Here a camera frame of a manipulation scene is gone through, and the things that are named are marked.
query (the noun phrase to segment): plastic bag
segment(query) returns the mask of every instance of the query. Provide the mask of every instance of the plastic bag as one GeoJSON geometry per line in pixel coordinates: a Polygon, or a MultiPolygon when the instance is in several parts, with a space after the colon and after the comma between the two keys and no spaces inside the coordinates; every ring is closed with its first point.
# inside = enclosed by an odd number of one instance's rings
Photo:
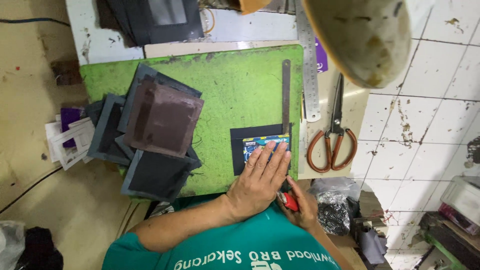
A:
{"type": "Polygon", "coordinates": [[[0,270],[13,270],[25,250],[25,224],[0,221],[0,270]]]}
{"type": "Polygon", "coordinates": [[[360,187],[347,177],[318,178],[308,190],[317,199],[317,220],[325,232],[347,235],[352,220],[351,202],[360,197],[360,187]]]}

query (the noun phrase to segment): steel ruler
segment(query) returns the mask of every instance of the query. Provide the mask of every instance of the steel ruler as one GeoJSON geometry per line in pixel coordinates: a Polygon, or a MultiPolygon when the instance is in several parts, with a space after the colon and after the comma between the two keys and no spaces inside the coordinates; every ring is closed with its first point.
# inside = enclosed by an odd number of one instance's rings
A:
{"type": "Polygon", "coordinates": [[[301,5],[301,0],[295,0],[295,10],[299,43],[303,47],[303,100],[305,115],[308,122],[315,122],[320,119],[315,33],[301,5]]]}

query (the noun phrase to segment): person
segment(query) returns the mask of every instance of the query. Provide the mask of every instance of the person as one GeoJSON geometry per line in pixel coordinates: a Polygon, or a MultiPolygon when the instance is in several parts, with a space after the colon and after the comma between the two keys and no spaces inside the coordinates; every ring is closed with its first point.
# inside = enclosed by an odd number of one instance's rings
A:
{"type": "Polygon", "coordinates": [[[241,175],[215,199],[150,217],[113,242],[104,270],[351,270],[317,221],[315,198],[287,176],[282,142],[253,151],[241,175]],[[299,211],[275,203],[287,179],[299,211]]]}

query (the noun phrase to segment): scissors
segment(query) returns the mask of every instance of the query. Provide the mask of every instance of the scissors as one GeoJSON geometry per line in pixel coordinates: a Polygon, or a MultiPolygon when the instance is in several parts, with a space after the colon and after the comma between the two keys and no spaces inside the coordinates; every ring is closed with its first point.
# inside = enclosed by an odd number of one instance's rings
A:
{"type": "Polygon", "coordinates": [[[338,76],[338,82],[336,85],[336,92],[335,92],[335,103],[333,107],[332,113],[332,123],[330,129],[327,130],[326,133],[323,131],[319,131],[318,134],[313,138],[312,142],[308,146],[307,149],[307,163],[312,168],[312,170],[316,172],[328,172],[330,169],[334,171],[339,171],[345,168],[350,162],[352,162],[353,157],[357,153],[357,138],[355,134],[350,129],[343,129],[340,125],[342,124],[342,103],[343,103],[343,74],[340,73],[338,76]],[[352,140],[352,149],[350,150],[350,154],[348,155],[347,159],[343,161],[340,165],[335,165],[336,158],[338,151],[340,150],[340,146],[342,145],[343,135],[345,132],[348,134],[350,139],[352,140]],[[335,142],[335,148],[333,149],[333,153],[330,146],[330,134],[335,133],[338,134],[338,137],[335,142]],[[326,148],[326,159],[327,165],[324,168],[318,168],[312,161],[312,152],[313,147],[318,142],[318,140],[325,134],[325,148],[326,148]]]}

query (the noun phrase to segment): black cable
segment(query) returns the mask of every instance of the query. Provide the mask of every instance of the black cable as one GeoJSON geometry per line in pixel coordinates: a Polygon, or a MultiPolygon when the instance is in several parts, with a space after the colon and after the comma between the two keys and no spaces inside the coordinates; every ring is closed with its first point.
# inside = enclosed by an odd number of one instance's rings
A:
{"type": "Polygon", "coordinates": [[[42,177],[42,179],[38,180],[35,184],[33,184],[31,187],[29,187],[27,190],[25,190],[22,194],[20,194],[20,196],[18,196],[15,200],[13,200],[13,202],[9,203],[7,206],[5,206],[5,208],[3,208],[1,211],[0,211],[0,214],[3,213],[5,210],[7,210],[10,206],[12,206],[14,203],[16,203],[21,197],[23,197],[25,194],[27,194],[27,192],[29,192],[32,188],[34,188],[36,185],[38,185],[40,182],[42,182],[43,180],[47,179],[49,176],[51,176],[52,174],[60,171],[62,169],[62,167],[58,168],[58,169],[55,169],[53,172],[45,175],[44,177],[42,177]]]}
{"type": "Polygon", "coordinates": [[[23,19],[23,20],[7,20],[7,19],[0,19],[0,23],[6,24],[23,24],[23,23],[32,23],[32,22],[54,22],[61,25],[66,25],[71,27],[70,24],[61,22],[59,20],[55,20],[52,18],[32,18],[32,19],[23,19]]]}

